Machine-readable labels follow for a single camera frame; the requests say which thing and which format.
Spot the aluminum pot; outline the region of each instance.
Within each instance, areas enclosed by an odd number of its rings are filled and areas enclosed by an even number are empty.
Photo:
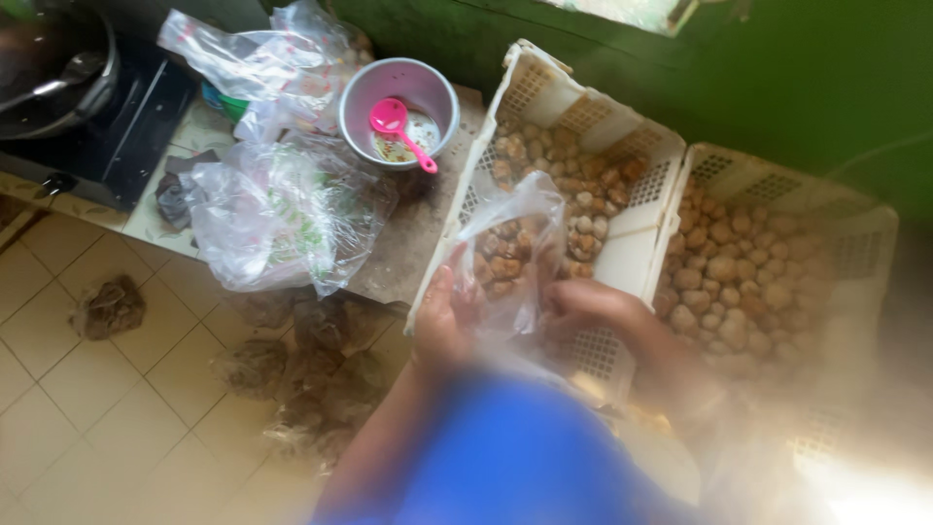
[[[343,139],[363,159],[384,170],[418,167],[418,161],[390,163],[373,145],[369,111],[385,97],[395,97],[422,110],[434,120],[440,141],[427,154],[438,155],[450,143],[460,125],[460,103],[451,83],[437,69],[410,58],[389,58],[360,69],[347,83],[338,107],[337,124]]]
[[[57,78],[82,51],[100,52],[106,63],[81,84],[0,113],[0,140],[61,134],[104,109],[117,86],[117,37],[104,15],[73,2],[49,3],[40,14],[0,28],[0,97],[13,98]]]

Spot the green wall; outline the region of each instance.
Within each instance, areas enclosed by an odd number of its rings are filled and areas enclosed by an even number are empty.
[[[933,219],[933,2],[755,0],[746,22],[730,20],[731,3],[714,4],[673,39],[533,0],[330,3],[369,34],[377,57],[424,60],[487,100],[508,45],[523,37],[688,142],[814,175],[926,133],[836,178],[904,218]]]

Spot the stove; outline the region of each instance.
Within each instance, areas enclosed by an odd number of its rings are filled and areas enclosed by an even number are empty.
[[[197,82],[155,44],[117,36],[120,71],[107,106],[62,135],[0,141],[0,171],[130,211],[139,201]]]

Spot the oil residue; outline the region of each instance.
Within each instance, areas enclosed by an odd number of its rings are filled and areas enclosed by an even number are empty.
[[[405,124],[405,134],[418,145],[425,153],[440,141],[440,128],[434,119],[423,111],[409,107],[408,122]],[[372,146],[376,148],[383,159],[389,163],[407,163],[417,160],[411,149],[394,133],[372,132]]]

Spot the wok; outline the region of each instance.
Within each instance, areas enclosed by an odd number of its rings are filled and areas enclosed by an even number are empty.
[[[0,113],[0,140],[54,136],[81,124],[106,106],[119,73],[113,27],[92,7],[47,2],[28,20],[0,14],[0,101],[58,78],[68,61],[84,51],[106,56],[101,71]]]

